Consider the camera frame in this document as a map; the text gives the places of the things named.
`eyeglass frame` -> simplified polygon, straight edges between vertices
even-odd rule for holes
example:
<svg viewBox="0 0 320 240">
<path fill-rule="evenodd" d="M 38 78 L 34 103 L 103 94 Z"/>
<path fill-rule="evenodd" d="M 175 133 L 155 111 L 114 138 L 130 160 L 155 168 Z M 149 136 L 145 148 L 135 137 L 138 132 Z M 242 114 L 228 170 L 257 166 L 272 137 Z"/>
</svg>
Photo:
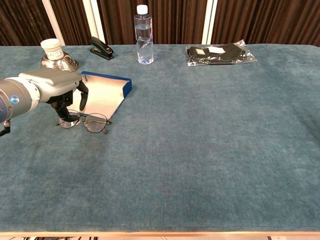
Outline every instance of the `eyeglass frame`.
<svg viewBox="0 0 320 240">
<path fill-rule="evenodd" d="M 84 127 L 85 127 L 85 129 L 86 129 L 89 133 L 98 134 L 98 133 L 100 133 L 100 132 L 103 131 L 104 134 L 107 134 L 107 133 L 108 133 L 108 130 L 106 130 L 105 128 L 106 128 L 107 125 L 112 124 L 112 122 L 111 122 L 105 115 L 103 115 L 103 114 L 101 114 L 101 113 L 93 112 L 93 113 L 90 113 L 90 114 L 86 114 L 86 113 L 78 112 L 78 111 L 73 110 L 73 109 L 69 109 L 69 112 L 70 112 L 70 111 L 73 111 L 73 112 L 75 112 L 75 113 L 78 113 L 78 115 L 79 115 L 79 118 L 78 118 L 78 120 L 75 121 L 74 125 L 72 125 L 72 126 L 70 126 L 70 127 L 63 127 L 61 124 L 62 124 L 62 123 L 66 123 L 66 121 L 63 121 L 61 118 L 58 119 L 58 121 L 61 120 L 61 122 L 57 122 L 55 125 L 56 125 L 56 126 L 61 126 L 61 127 L 64 128 L 64 129 L 70 129 L 70 128 L 73 128 L 74 126 L 76 126 L 79 122 L 84 122 L 84 123 L 83 123 L 83 124 L 84 124 Z M 96 124 L 98 124 L 98 125 L 99 125 L 99 123 L 104 123 L 104 126 L 101 128 L 101 130 L 100 130 L 100 131 L 97 131 L 97 132 L 89 131 L 89 129 L 88 129 L 88 127 L 87 127 L 87 120 L 86 120 L 86 119 L 87 119 L 88 116 L 93 115 L 93 114 L 98 114 L 98 115 L 101 115 L 101 116 L 104 116 L 104 117 L 105 117 L 105 123 L 104 123 L 104 122 L 99 122 L 99 121 L 94 121 L 94 120 L 91 121 L 92 123 L 96 123 Z"/>
</svg>

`plastic bottle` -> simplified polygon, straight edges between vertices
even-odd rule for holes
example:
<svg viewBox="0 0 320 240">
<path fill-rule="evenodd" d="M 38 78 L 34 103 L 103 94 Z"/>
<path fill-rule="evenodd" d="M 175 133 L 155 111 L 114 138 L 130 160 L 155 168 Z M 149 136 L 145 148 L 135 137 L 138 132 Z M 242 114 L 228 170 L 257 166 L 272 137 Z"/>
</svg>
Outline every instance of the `plastic bottle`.
<svg viewBox="0 0 320 240">
<path fill-rule="evenodd" d="M 151 64 L 154 62 L 154 42 L 152 31 L 152 17 L 148 14 L 147 5 L 136 6 L 137 15 L 134 16 L 134 28 L 138 62 Z"/>
<path fill-rule="evenodd" d="M 64 57 L 60 41 L 56 38 L 49 38 L 40 43 L 49 60 L 59 60 Z"/>
</svg>

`eyeglasses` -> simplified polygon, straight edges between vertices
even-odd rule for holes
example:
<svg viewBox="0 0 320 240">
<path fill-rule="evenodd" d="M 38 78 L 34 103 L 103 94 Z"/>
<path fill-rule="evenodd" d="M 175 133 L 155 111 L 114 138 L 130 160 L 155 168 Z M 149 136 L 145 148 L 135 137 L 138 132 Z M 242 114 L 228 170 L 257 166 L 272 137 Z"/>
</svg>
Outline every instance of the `eyeglasses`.
<svg viewBox="0 0 320 240">
<path fill-rule="evenodd" d="M 58 119 L 58 123 L 56 123 L 56 126 L 61 126 L 64 129 L 72 128 L 73 126 L 76 126 L 79 122 L 84 122 L 85 128 L 90 133 L 100 133 L 103 131 L 105 134 L 108 133 L 108 131 L 105 129 L 107 124 L 111 124 L 111 121 L 107 119 L 105 115 L 102 115 L 100 113 L 91 113 L 91 114 L 81 114 L 77 112 L 76 110 L 69 110 L 70 115 L 76 115 L 78 116 L 77 121 L 64 121 L 60 117 Z"/>
</svg>

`plastic bag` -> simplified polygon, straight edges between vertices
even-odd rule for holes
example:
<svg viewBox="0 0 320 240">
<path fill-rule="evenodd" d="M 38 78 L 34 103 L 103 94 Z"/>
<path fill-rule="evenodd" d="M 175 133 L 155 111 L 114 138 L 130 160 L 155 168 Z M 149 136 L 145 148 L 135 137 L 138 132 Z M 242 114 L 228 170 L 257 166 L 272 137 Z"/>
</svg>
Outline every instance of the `plastic bag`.
<svg viewBox="0 0 320 240">
<path fill-rule="evenodd" d="M 256 62 L 244 40 L 220 46 L 187 46 L 188 66 L 238 64 Z"/>
</svg>

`black stapler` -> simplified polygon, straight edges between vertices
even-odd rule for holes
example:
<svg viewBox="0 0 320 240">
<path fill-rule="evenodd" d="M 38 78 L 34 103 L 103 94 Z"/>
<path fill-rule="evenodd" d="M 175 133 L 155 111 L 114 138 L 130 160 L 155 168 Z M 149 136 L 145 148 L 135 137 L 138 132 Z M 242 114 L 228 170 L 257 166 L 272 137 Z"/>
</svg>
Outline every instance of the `black stapler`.
<svg viewBox="0 0 320 240">
<path fill-rule="evenodd" d="M 96 55 L 98 55 L 104 59 L 107 59 L 107 60 L 114 58 L 114 56 L 113 56 L 114 51 L 111 49 L 111 47 L 109 47 L 103 41 L 92 36 L 89 39 L 89 43 L 93 46 L 93 48 L 90 49 L 90 52 L 92 52 L 93 54 L 96 54 Z"/>
</svg>

